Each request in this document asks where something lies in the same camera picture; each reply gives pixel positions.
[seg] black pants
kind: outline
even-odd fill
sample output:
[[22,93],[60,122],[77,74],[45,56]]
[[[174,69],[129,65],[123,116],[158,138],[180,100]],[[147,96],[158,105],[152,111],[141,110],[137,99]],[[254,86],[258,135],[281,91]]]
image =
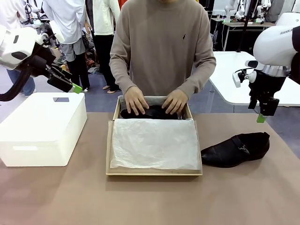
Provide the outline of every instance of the black pants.
[[111,90],[118,90],[118,85],[115,84],[111,68],[109,66],[109,60],[111,58],[110,52],[113,45],[113,35],[94,35],[92,33],[96,53],[99,59],[99,64],[106,84],[111,86]]
[[76,55],[76,58],[72,62],[67,61],[70,73],[72,74],[71,81],[78,86],[81,85],[83,89],[90,87],[88,69],[86,68],[85,55],[84,53]]

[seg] white tissue paper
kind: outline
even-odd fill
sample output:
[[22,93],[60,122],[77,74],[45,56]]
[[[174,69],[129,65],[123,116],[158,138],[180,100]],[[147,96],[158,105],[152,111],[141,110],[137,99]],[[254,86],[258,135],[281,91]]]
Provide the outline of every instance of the white tissue paper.
[[192,119],[116,119],[112,149],[111,168],[201,169]]

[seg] shoe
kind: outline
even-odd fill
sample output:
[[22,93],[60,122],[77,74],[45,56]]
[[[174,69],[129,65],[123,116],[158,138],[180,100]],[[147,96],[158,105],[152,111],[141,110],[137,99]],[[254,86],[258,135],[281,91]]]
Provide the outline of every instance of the shoe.
[[246,161],[261,159],[270,147],[270,135],[264,133],[240,134],[201,151],[202,163],[229,168]]
[[102,88],[102,90],[106,90],[106,89],[109,89],[111,86],[104,86],[103,88]]
[[110,87],[109,91],[107,92],[108,94],[113,94],[115,92],[121,91],[121,89],[119,88],[119,86],[114,85],[112,87]]
[[156,120],[178,120],[178,115],[174,113],[166,114],[166,109],[162,109],[160,105],[149,106],[149,109],[145,109],[145,114],[142,114],[139,109],[137,109],[139,114],[136,115],[133,110],[128,113],[127,109],[121,111],[121,117],[123,119],[156,119]]
[[[36,93],[37,92],[37,90],[36,89],[34,89],[34,91],[32,92],[32,94],[33,93]],[[25,95],[25,98],[28,98],[30,95]]]
[[113,94],[113,93],[118,92],[118,91],[121,91],[121,90],[109,90],[109,91],[107,91],[107,94]]

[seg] white shirt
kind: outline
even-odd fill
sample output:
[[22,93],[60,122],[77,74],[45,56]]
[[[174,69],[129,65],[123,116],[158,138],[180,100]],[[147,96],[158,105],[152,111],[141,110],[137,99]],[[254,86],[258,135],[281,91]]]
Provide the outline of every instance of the white shirt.
[[118,0],[93,0],[95,35],[113,34],[113,18],[118,21],[120,6]]
[[43,10],[59,26],[65,38],[62,44],[73,44],[81,38],[86,19],[82,0],[43,0]]
[[22,0],[0,0],[0,24],[7,29],[21,28],[20,21],[26,20],[25,6]]

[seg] cardboard box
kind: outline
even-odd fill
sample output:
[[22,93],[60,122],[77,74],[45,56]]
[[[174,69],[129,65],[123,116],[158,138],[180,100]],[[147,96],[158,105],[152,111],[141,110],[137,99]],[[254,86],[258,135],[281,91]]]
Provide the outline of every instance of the cardboard box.
[[[162,105],[162,102],[166,100],[166,97],[145,97],[147,103],[150,105]],[[200,170],[162,170],[162,169],[139,169],[139,168],[125,168],[117,167],[110,168],[110,163],[113,158],[113,148],[112,148],[112,136],[113,136],[113,124],[115,119],[120,119],[120,112],[126,108],[125,99],[123,96],[118,97],[118,102],[113,116],[113,121],[108,123],[108,134],[107,134],[107,149],[106,149],[106,175],[134,175],[134,176],[201,176],[202,175],[202,164]],[[192,119],[192,113],[186,104],[182,112],[182,119]]]
[[53,52],[53,54],[55,55],[55,59],[57,60],[60,56],[61,56],[61,53],[60,53],[60,51],[58,50],[58,48],[57,47],[52,47],[51,48],[51,51]]

